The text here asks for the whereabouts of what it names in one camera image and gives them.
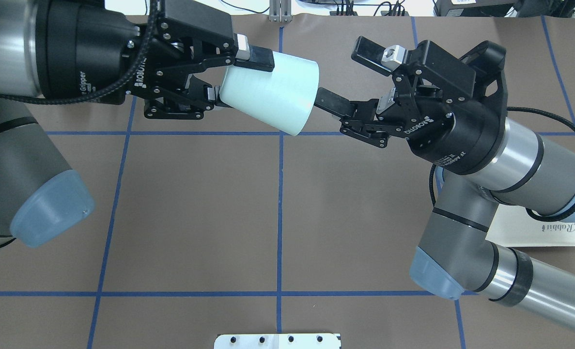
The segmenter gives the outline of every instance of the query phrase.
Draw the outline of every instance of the black cable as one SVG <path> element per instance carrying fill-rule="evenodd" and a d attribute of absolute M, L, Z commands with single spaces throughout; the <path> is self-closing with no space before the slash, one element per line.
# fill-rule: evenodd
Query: black cable
<path fill-rule="evenodd" d="M 507 107 L 508 111 L 513 111 L 513 112 L 530 112 L 530 113 L 537 113 L 539 115 L 543 115 L 545 117 L 549 117 L 550 119 L 556 120 L 562 124 L 564 124 L 565 126 L 567 126 L 568 128 L 571 128 L 574 132 L 575 132 L 575 124 L 563 117 L 560 117 L 559 115 L 556 115 L 555 113 L 550 113 L 550 112 L 546 112 L 546 111 L 542 111 L 539 109 L 534 109 L 534 108 L 520 108 L 520 107 Z M 542 221 L 542 222 L 556 222 L 556 221 L 561 221 L 562 219 L 566 219 L 567 217 L 571 216 L 574 212 L 575 212 L 575 203 L 565 212 L 555 215 L 555 216 L 550 216 L 550 217 L 542 217 L 539 216 L 538 214 L 535 214 L 535 212 L 533 212 L 530 209 L 526 209 L 526 212 L 528 213 L 528 215 L 533 218 L 536 219 L 538 221 Z"/>
<path fill-rule="evenodd" d="M 113 82 L 109 86 L 105 88 L 92 92 L 87 93 L 87 95 L 82 95 L 80 97 L 73 97 L 73 98 L 60 98 L 60 99 L 46 99 L 46 98 L 33 98 L 33 97 L 24 97 L 21 95 L 1 95 L 0 98 L 10 99 L 11 101 L 18 101 L 23 103 L 29 104 L 42 104 L 42 105 L 58 105 L 58 104 L 75 104 L 75 103 L 82 103 L 88 101 L 94 101 L 95 99 L 102 98 L 110 93 L 113 93 L 117 89 L 123 87 L 139 70 L 141 64 L 143 64 L 143 60 L 145 60 L 145 55 L 150 48 L 150 40 L 152 39 L 152 33 L 154 29 L 156 29 L 156 22 L 158 17 L 158 0 L 150 0 L 150 15 L 147 18 L 147 27 L 145 29 L 145 34 L 143 35 L 143 40 L 141 41 L 141 48 L 139 49 L 139 54 L 135 58 L 134 62 L 130 66 L 130 68 L 119 78 L 117 81 Z"/>
<path fill-rule="evenodd" d="M 245 9 L 245 8 L 243 8 L 243 7 L 238 7 L 238 6 L 232 5 L 232 4 L 230 4 L 229 2 L 226 2 L 225 0 L 220 0 L 220 2 L 222 2 L 222 3 L 225 4 L 225 5 L 228 5 L 228 6 L 231 6 L 231 7 L 235 7 L 236 9 L 241 9 L 241 10 L 250 11 L 250 12 L 252 12 L 252 13 L 259 13 L 259 14 L 264 14 L 266 11 L 268 11 L 268 10 L 270 9 L 270 6 L 268 6 L 267 9 L 265 9 L 265 10 L 263 10 L 263 11 L 261 11 L 261 12 L 258 12 L 258 11 L 252 10 L 252 9 Z"/>
<path fill-rule="evenodd" d="M 429 197 L 432 199 L 432 206 L 436 205 L 436 195 L 434 193 L 434 173 L 436 172 L 436 165 L 432 165 L 429 170 Z"/>
<path fill-rule="evenodd" d="M 389 1 L 385 1 L 382 2 L 381 4 L 378 5 L 378 8 L 375 9 L 375 12 L 373 13 L 373 15 L 375 16 L 376 14 L 378 14 L 378 10 L 380 9 L 380 7 L 384 6 L 385 4 L 389 5 L 389 13 L 391 12 L 391 6 L 393 6 L 393 4 L 391 4 Z"/>

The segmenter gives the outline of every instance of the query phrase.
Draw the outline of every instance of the white bracket with holes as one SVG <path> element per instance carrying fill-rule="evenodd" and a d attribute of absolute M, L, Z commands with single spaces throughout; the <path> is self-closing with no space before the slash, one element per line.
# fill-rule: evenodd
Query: white bracket with holes
<path fill-rule="evenodd" d="M 341 349 L 336 333 L 219 335 L 214 349 Z"/>

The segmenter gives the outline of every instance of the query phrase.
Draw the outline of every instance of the wire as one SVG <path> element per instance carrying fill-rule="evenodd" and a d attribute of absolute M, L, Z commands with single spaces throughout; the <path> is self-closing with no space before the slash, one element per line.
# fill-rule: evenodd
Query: wire
<path fill-rule="evenodd" d="M 432 206 L 436 205 L 436 195 L 434 193 L 434 173 L 436 172 L 436 165 L 432 165 L 429 170 L 429 197 L 432 199 Z"/>
<path fill-rule="evenodd" d="M 132 79 L 132 77 L 137 73 L 137 70 L 139 70 L 139 68 L 141 67 L 141 64 L 143 64 L 143 60 L 145 60 L 145 55 L 147 54 L 147 51 L 150 48 L 150 40 L 152 39 L 152 33 L 154 33 L 154 29 L 156 29 L 157 18 L 158 18 L 158 0 L 150 0 L 150 15 L 147 18 L 147 27 L 145 28 L 145 34 L 143 35 L 143 40 L 141 41 L 141 49 L 139 49 L 139 54 L 135 58 L 130 68 L 126 71 L 126 73 L 124 73 L 124 75 L 122 75 L 121 78 L 119 78 L 117 81 L 113 82 L 109 86 L 99 91 L 73 98 L 46 99 L 46 98 L 24 97 L 21 95 L 0 95 L 0 98 L 29 104 L 42 104 L 42 105 L 53 106 L 59 104 L 75 104 L 75 103 L 94 101 L 96 99 L 109 95 L 114 91 L 117 91 L 117 89 L 120 89 L 130 79 Z"/>
<path fill-rule="evenodd" d="M 389 1 L 385 1 L 378 5 L 373 15 L 375 16 L 376 14 L 378 14 L 378 10 L 380 9 L 380 7 L 384 6 L 385 4 L 389 5 L 389 13 L 390 13 L 392 11 L 391 6 L 393 6 L 393 4 L 391 4 Z"/>
<path fill-rule="evenodd" d="M 265 10 L 263 10 L 263 11 L 261 11 L 261 12 L 258 12 L 258 11 L 252 10 L 252 9 L 245 9 L 245 8 L 243 8 L 243 7 L 238 7 L 238 6 L 232 5 L 232 4 L 230 4 L 229 2 L 226 2 L 225 0 L 220 0 L 220 2 L 222 2 L 222 3 L 225 4 L 225 5 L 229 5 L 229 6 L 231 6 L 231 7 L 235 7 L 236 9 L 241 9 L 241 10 L 250 11 L 250 12 L 252 12 L 252 13 L 259 13 L 259 14 L 264 14 L 266 11 L 268 11 L 268 10 L 270 9 L 270 6 L 268 6 L 267 9 L 265 9 Z"/>
<path fill-rule="evenodd" d="M 520 107 L 507 107 L 507 110 L 508 111 L 515 111 L 515 112 L 537 113 L 539 115 L 543 115 L 545 117 L 549 117 L 550 119 L 556 120 L 556 121 L 564 124 L 568 128 L 571 128 L 575 132 L 575 124 L 573 122 L 571 122 L 571 121 L 569 121 L 563 117 L 560 117 L 559 115 L 556 115 L 555 113 L 542 111 L 540 109 L 520 108 Z M 535 212 L 533 212 L 532 210 L 530 210 L 528 208 L 526 209 L 526 212 L 528 213 L 528 215 L 531 218 L 536 219 L 538 221 L 556 222 L 556 221 L 561 221 L 562 219 L 566 219 L 567 217 L 571 216 L 575 212 L 575 203 L 568 210 L 563 212 L 562 214 L 557 214 L 555 216 L 549 216 L 549 217 L 539 216 L 538 214 L 535 214 Z"/>

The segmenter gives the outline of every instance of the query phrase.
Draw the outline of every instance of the robotiq logo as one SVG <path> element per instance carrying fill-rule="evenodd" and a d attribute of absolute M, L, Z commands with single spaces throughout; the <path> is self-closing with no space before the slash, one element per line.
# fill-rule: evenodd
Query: robotiq logo
<path fill-rule="evenodd" d="M 575 223 L 558 223 L 558 224 L 544 224 L 542 225 L 542 232 L 575 232 Z"/>
<path fill-rule="evenodd" d="M 137 80 L 134 83 L 134 86 L 140 88 L 147 88 L 147 85 L 143 83 L 145 80 L 145 60 L 147 60 L 147 58 L 143 59 L 141 66 L 139 66 L 139 70 L 137 70 Z"/>
<path fill-rule="evenodd" d="M 405 133 L 406 135 L 409 135 L 410 133 L 413 133 L 414 131 L 418 130 L 419 128 L 421 128 L 421 127 L 423 127 L 423 126 L 425 126 L 425 125 L 427 125 L 427 124 L 431 124 L 432 122 L 434 122 L 433 119 L 430 119 L 429 116 L 425 116 L 425 120 L 424 120 L 424 121 L 421 121 L 420 123 L 418 123 L 418 124 L 416 124 L 416 125 L 410 127 L 409 129 L 405 130 L 404 133 Z"/>

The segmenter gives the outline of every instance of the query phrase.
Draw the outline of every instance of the white mounting plate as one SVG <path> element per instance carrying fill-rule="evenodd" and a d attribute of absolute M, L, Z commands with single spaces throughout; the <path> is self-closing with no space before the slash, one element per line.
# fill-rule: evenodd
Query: white mounting plate
<path fill-rule="evenodd" d="M 540 222 L 524 207 L 500 205 L 486 239 L 505 247 L 575 246 L 575 223 Z"/>
<path fill-rule="evenodd" d="M 220 335 L 214 341 L 214 349 L 341 349 L 341 335 L 336 333 Z"/>

